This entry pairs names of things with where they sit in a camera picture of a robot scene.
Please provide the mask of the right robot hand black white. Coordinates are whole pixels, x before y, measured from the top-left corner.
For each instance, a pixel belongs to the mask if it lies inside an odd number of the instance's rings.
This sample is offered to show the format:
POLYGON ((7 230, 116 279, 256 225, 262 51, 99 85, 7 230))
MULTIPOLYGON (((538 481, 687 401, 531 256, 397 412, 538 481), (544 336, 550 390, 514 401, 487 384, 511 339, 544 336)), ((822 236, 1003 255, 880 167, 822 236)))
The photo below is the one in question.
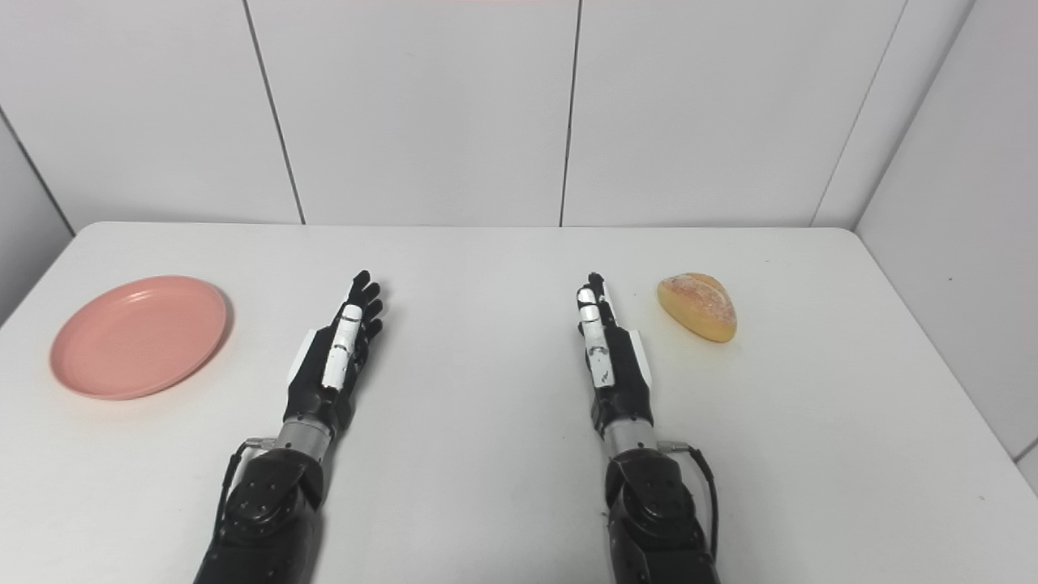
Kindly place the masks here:
POLYGON ((650 376, 641 338, 616 321, 601 274, 588 274, 588 282, 576 293, 576 306, 583 358, 592 378, 594 430, 604 436, 609 425, 624 420, 652 425, 650 376))

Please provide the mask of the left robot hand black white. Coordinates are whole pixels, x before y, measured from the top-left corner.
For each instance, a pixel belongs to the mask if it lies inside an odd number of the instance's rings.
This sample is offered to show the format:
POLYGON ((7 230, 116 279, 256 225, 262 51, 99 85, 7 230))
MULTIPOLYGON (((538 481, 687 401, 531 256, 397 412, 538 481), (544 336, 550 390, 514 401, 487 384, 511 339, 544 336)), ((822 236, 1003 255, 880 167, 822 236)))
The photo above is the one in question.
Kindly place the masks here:
POLYGON ((305 341, 288 387, 283 421, 316 421, 340 435, 354 411, 354 389, 367 365, 371 343, 383 330, 380 284, 367 270, 357 273, 330 325, 305 341))

